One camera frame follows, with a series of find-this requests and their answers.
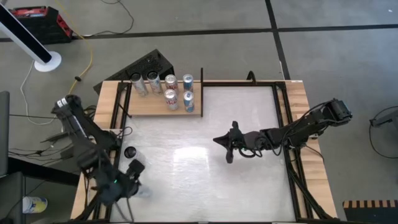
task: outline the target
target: wooden tabletop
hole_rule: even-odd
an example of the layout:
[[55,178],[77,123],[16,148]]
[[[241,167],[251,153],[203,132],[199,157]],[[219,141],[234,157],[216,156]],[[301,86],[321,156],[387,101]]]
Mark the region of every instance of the wooden tabletop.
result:
[[[275,82],[275,80],[261,80],[257,82]],[[303,115],[307,110],[310,109],[307,95],[305,93],[304,84],[302,81],[278,81],[285,82],[287,88],[287,95],[290,103],[290,110],[292,112],[293,120],[297,120]],[[111,124],[111,118],[114,108],[114,102],[116,99],[116,89],[118,86],[117,81],[107,81],[103,83],[101,93],[99,95],[99,100],[97,104],[97,110],[94,118],[94,122],[103,129],[108,129]],[[123,94],[121,97],[120,104],[123,105]],[[282,92],[278,91],[280,107],[282,111],[282,117],[284,124],[287,124],[287,116],[284,108],[284,101],[282,98]],[[116,120],[117,126],[121,122],[122,111],[119,109],[118,118]],[[320,152],[320,147],[317,140],[309,140],[308,146],[316,149]],[[322,208],[331,216],[336,217],[335,204],[331,196],[330,186],[328,182],[328,177],[326,175],[325,166],[323,165],[322,158],[308,150],[303,148],[301,150],[301,159],[305,174],[305,179],[307,181],[307,187],[315,200],[322,206]],[[90,186],[95,185],[95,180],[90,180]],[[305,205],[303,202],[303,196],[301,191],[297,189],[298,203],[300,207],[300,213],[302,218],[306,218]],[[89,190],[89,196],[92,198],[95,191]],[[85,183],[81,175],[78,189],[76,192],[75,203],[73,204],[71,218],[76,218],[84,209],[85,202]],[[100,217],[104,217],[105,209],[102,208],[100,212]]]

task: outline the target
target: soda can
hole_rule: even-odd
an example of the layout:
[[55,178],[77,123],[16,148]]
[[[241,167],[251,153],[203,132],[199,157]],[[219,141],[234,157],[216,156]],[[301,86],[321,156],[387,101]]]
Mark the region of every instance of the soda can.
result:
[[184,93],[184,105],[186,112],[192,112],[195,109],[193,104],[193,93],[191,91],[186,91]]
[[166,84],[166,89],[174,90],[178,95],[178,81],[174,75],[167,75],[164,78],[164,82]]
[[184,91],[193,92],[193,76],[186,74],[182,77],[184,83]]
[[140,73],[133,73],[130,77],[131,83],[140,96],[148,95],[147,86]]
[[149,85],[152,88],[152,92],[156,95],[161,95],[163,93],[163,89],[159,75],[156,72],[149,72],[147,78]]
[[170,110],[178,109],[177,94],[174,90],[166,90],[164,92],[164,98],[166,99],[166,104]]

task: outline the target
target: floor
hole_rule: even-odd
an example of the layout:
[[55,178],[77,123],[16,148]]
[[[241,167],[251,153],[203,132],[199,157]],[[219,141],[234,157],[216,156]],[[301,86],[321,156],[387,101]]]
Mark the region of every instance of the floor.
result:
[[[119,4],[109,5],[98,0],[60,2],[81,34],[107,29],[121,32],[131,22]],[[398,24],[398,2],[271,0],[273,11],[263,0],[124,0],[123,3],[134,16],[134,26],[129,31],[131,38],[88,40],[93,48],[93,67],[74,91],[82,97],[84,105],[96,104],[98,96],[93,85],[153,49],[159,49],[168,58],[178,78],[185,73],[198,78],[203,67],[206,79],[241,79],[252,70],[257,79],[290,77],[303,80],[311,105],[338,98],[354,114],[349,124],[330,128],[320,138],[338,216],[345,219],[344,200],[398,198],[398,163],[372,151],[368,136],[369,119],[398,101],[398,89],[395,88],[398,82],[398,26],[394,26]],[[8,0],[6,7],[34,5],[59,9],[53,0]],[[272,12],[280,32],[267,31],[275,28],[274,21],[269,19]],[[384,24],[393,24],[389,26],[393,29],[380,29],[383,27],[378,25]],[[324,31],[328,30],[326,26],[340,28]],[[220,29],[234,33],[167,37],[133,35]],[[250,32],[238,34],[236,30],[242,29]],[[24,88],[30,115],[52,116],[50,110],[54,102],[67,94],[73,77],[79,75],[90,61],[90,53],[82,40],[48,45],[47,48],[60,53],[63,62],[54,72],[32,70]],[[11,113],[25,114],[19,88],[32,59],[12,42],[0,42],[0,51],[0,90],[11,93]],[[48,145],[39,141],[60,129],[57,121],[36,126],[26,118],[11,117],[10,147],[46,148]],[[395,133],[391,125],[373,131],[374,143],[381,153],[398,156]],[[76,170],[68,161],[52,166]],[[32,215],[29,220],[37,223],[66,220],[72,209],[74,191],[73,187],[43,184],[35,194],[49,198],[52,203],[46,212]]]

